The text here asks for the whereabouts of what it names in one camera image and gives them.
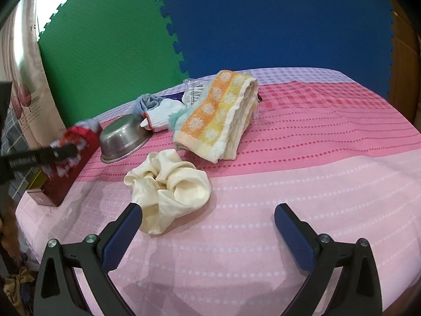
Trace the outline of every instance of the green foam mat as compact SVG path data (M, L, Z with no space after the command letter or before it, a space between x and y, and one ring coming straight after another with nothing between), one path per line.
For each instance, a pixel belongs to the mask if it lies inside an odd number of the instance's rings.
M67 0L39 36L66 126L188 77L156 0Z

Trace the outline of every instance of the silver bolt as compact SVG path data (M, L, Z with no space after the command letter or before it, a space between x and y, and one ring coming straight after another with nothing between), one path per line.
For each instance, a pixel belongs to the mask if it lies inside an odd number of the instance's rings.
M57 240L56 240L56 239L51 239L51 240L47 243L48 247L50 247L50 248L55 247L55 246L56 246L56 244L57 244Z
M319 235L319 239L321 242L323 242L324 244L327 244L328 242L330 242L331 238L328 234L320 234Z
M92 242L95 242L96 240L96 235L95 234L89 234L87 237L85 237L85 241L88 244L91 244Z
M360 244L361 246L363 246L363 247L367 247L367 246L368 246L368 241L367 241L367 239L365 239L365 238L361 238L361 239L359 240L359 244Z

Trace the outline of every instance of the cream scrunchie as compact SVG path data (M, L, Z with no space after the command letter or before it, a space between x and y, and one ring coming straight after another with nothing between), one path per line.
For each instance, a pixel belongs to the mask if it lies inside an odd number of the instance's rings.
M176 219L206 204L211 186L205 171L182 161L176 150L151 152L146 160L124 177L132 202L140 205L140 230L162 234Z

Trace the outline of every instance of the tablecloth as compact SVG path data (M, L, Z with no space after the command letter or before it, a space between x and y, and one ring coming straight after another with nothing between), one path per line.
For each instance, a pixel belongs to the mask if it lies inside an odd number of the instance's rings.
M137 232L110 278L137 315L280 315L305 280L274 226L274 208L285 202L318 233L370 241L386 309L421 272L420 133L383 98L340 72L250 71L263 102L236 160L212 164L180 151L207 172L209 202L163 235ZM106 125L132 105L97 120ZM98 150L59 208L38 206L25 194L16 216L37 257L50 238L78 242L115 220L131 199L125 173L149 152L172 148L171 136L155 134L133 155L108 165ZM77 276L100 315L80 270Z

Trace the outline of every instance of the metal bowl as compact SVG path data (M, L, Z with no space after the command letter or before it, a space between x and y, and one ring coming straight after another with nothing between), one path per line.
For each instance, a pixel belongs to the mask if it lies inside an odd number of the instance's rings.
M140 126L143 118L128 114L114 120L99 137L101 161L110 164L126 158L151 138L152 132Z

